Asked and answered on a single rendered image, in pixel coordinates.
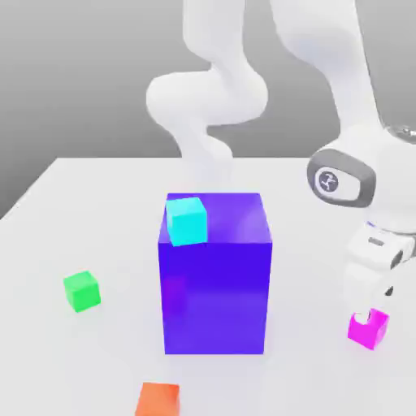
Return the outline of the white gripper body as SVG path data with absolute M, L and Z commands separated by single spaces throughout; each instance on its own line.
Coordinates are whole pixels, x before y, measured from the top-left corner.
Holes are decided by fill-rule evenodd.
M 382 310 L 385 293 L 393 286 L 391 271 L 373 270 L 358 262 L 348 262 L 343 274 L 343 297 L 351 314 Z

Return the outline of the small magenta cube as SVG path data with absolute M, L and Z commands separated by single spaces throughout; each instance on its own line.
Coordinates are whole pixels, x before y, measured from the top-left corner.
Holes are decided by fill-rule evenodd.
M 382 341 L 377 340 L 379 327 L 385 320 L 389 321 L 389 319 L 389 314 L 374 308 L 370 309 L 370 319 L 367 325 L 357 323 L 352 315 L 349 321 L 348 338 L 369 350 L 374 350 Z

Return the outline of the small cyan cube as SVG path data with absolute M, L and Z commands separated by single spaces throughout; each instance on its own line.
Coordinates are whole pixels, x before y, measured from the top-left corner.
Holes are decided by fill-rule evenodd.
M 167 231 L 173 246 L 207 242 L 207 211 L 199 197 L 168 200 L 166 215 Z

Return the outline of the small orange cube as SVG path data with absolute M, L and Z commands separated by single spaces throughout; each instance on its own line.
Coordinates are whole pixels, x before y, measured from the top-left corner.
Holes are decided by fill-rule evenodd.
M 135 416 L 180 416 L 180 386 L 143 383 Z

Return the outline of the small green cube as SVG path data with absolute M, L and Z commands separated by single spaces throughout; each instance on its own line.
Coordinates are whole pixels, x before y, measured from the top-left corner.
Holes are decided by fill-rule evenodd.
M 82 271 L 63 279 L 69 305 L 79 313 L 101 303 L 98 281 L 90 271 Z

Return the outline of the large blue box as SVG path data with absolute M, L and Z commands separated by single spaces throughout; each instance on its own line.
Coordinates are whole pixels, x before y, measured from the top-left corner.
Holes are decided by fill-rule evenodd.
M 257 193 L 199 193 L 208 240 L 175 247 L 161 223 L 158 263 L 167 354 L 264 351 L 272 237 Z

